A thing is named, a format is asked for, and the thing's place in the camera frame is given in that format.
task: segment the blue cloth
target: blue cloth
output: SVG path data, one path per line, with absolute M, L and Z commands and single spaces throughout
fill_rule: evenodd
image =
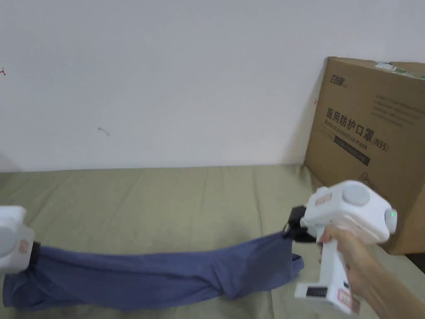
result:
M 79 304 L 160 309 L 270 290 L 303 266 L 292 240 L 280 233 L 194 253 L 99 255 L 42 246 L 34 268 L 5 276 L 3 303 L 25 310 Z

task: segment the gray circular cap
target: gray circular cap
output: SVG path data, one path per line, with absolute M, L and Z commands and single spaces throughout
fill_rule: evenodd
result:
M 370 200 L 369 192 L 360 185 L 348 185 L 343 190 L 343 200 L 349 204 L 363 206 Z

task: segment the mark on wall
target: mark on wall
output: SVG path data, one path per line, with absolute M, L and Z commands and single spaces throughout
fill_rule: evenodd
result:
M 103 128 L 101 128 L 100 126 L 97 128 L 99 131 L 102 131 L 106 134 L 107 137 L 109 137 L 109 132 Z

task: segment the label sticker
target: label sticker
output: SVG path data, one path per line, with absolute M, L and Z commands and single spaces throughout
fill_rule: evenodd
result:
M 360 312 L 360 301 L 353 298 L 350 293 L 343 289 L 338 290 L 338 300 L 351 309 L 354 313 Z
M 332 199 L 332 193 L 329 193 L 325 196 L 322 196 L 321 198 L 316 200 L 315 206 L 322 205 L 323 203 L 326 203 L 326 202 L 330 201 L 331 199 Z
M 19 243 L 19 252 L 20 253 L 27 253 L 29 249 L 29 242 L 26 240 L 21 240 Z

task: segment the handheld controller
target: handheld controller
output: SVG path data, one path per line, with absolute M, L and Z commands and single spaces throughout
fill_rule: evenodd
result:
M 349 230 L 367 244 L 382 243 L 396 230 L 397 211 L 366 185 L 348 180 L 319 188 L 305 206 L 293 208 L 283 236 L 318 242 L 329 224 Z M 351 295 L 336 240 L 323 245 L 319 282 L 298 283 L 295 297 L 359 314 L 360 302 Z

